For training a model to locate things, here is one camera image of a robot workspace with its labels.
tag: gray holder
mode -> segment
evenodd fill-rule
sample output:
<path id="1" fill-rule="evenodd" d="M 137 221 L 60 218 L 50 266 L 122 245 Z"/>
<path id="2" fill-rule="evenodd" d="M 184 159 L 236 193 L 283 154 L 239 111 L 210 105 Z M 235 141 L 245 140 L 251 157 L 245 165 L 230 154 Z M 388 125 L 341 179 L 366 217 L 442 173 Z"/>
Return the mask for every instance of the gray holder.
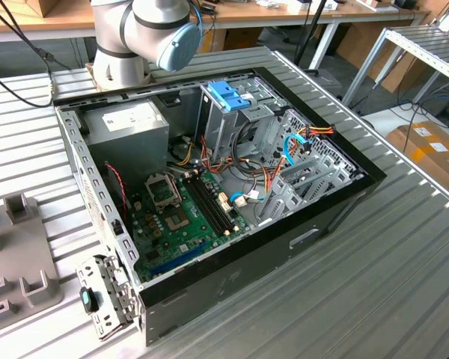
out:
<path id="1" fill-rule="evenodd" d="M 0 203 L 0 329 L 57 304 L 63 295 L 37 202 Z"/>

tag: green motherboard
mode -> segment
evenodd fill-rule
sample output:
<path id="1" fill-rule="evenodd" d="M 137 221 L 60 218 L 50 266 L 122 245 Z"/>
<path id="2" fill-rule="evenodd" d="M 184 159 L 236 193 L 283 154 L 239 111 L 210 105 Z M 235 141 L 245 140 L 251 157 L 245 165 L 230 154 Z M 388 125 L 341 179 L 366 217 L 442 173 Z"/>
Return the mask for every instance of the green motherboard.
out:
<path id="1" fill-rule="evenodd" d="M 222 190 L 211 173 L 205 171 L 192 180 L 168 178 L 174 191 L 166 181 L 160 181 L 129 197 L 133 241 L 140 255 L 135 270 L 142 280 L 172 270 L 249 230 L 234 209 L 226 213 L 220 207 Z M 157 201 L 166 200 L 176 191 L 180 203 L 157 209 Z"/>

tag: metal shelf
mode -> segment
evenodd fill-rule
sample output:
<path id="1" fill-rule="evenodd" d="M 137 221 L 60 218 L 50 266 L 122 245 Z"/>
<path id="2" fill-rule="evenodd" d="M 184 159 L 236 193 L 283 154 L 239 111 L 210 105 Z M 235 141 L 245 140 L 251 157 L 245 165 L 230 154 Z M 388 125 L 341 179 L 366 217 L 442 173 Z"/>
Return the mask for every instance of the metal shelf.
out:
<path id="1" fill-rule="evenodd" d="M 349 105 L 355 96 L 356 91 L 363 82 L 367 72 L 377 59 L 386 40 L 396 44 L 398 48 L 389 58 L 387 64 L 382 69 L 381 74 L 376 78 L 376 82 L 385 76 L 399 58 L 402 51 L 409 52 L 424 63 L 433 67 L 439 73 L 449 78 L 449 34 L 445 34 L 435 26 L 406 26 L 400 28 L 385 28 L 379 36 L 376 44 L 371 49 L 370 54 L 364 61 L 358 75 L 352 82 L 343 104 Z M 419 100 L 437 76 L 433 76 L 429 82 L 423 86 L 423 90 L 416 97 Z"/>

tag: aluminum profile table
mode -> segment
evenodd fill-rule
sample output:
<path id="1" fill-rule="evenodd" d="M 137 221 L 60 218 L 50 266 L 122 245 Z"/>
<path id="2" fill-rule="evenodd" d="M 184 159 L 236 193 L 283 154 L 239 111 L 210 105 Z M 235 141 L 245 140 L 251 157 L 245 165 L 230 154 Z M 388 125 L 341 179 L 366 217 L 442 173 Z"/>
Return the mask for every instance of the aluminum profile table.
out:
<path id="1" fill-rule="evenodd" d="M 388 177 L 333 235 L 156 345 L 135 326 L 101 343 L 79 298 L 75 267 L 101 251 L 51 108 L 0 88 L 0 197 L 37 198 L 64 300 L 0 331 L 0 358 L 446 358 L 449 193 L 277 52 L 197 55 L 158 82 L 266 67 L 336 125 Z M 94 92 L 85 70 L 55 73 L 60 96 Z M 45 75 L 5 80 L 38 101 Z"/>
<path id="2" fill-rule="evenodd" d="M 385 45 L 386 40 L 396 44 L 397 48 L 376 78 L 376 83 L 379 83 L 386 76 L 403 52 L 413 54 L 416 58 L 436 70 L 431 79 L 414 98 L 414 102 L 418 102 L 426 91 L 429 90 L 433 82 L 439 77 L 439 74 L 443 74 L 449 78 L 449 34 L 445 34 L 437 27 L 431 25 L 385 28 L 364 61 L 358 75 L 354 78 L 346 96 L 344 96 L 344 105 L 351 103 L 356 91 L 361 86 L 369 69 L 373 66 Z"/>

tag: blue drive bay latch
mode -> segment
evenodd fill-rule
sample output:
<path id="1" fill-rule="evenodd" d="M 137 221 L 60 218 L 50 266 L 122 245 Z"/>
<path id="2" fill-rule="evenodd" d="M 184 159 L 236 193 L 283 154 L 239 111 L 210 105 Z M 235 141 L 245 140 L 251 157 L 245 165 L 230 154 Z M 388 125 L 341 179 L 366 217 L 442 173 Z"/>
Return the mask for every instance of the blue drive bay latch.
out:
<path id="1" fill-rule="evenodd" d="M 236 88 L 232 88 L 226 81 L 212 82 L 208 85 L 208 90 L 228 111 L 240 110 L 251 105 L 249 101 L 242 99 Z"/>

